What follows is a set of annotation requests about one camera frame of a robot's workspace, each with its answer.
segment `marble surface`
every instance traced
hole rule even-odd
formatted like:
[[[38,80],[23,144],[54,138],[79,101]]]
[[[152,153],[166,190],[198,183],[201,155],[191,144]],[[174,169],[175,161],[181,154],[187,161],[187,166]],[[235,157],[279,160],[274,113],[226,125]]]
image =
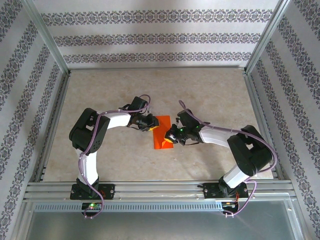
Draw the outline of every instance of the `marble surface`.
[[[178,100],[203,121],[239,129],[257,127],[242,72],[237,68],[74,70],[71,73],[44,181],[75,181],[77,155],[69,132],[85,108],[115,110],[135,96],[151,96],[155,116],[182,110]],[[235,164],[231,151],[215,144],[154,149],[153,133],[128,127],[109,129],[97,152],[101,181],[219,179]],[[258,178],[272,178],[271,171]]]

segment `patterned wallpaper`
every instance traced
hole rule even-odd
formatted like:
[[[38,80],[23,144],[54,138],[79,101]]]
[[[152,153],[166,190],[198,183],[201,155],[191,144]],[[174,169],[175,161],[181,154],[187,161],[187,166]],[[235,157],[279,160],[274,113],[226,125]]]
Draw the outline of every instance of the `patterned wallpaper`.
[[[69,68],[244,67],[278,0],[38,0]]]
[[[320,239],[320,0],[293,0],[251,73],[284,174]]]
[[[10,239],[43,154],[62,72],[19,0],[1,0],[0,240]]]

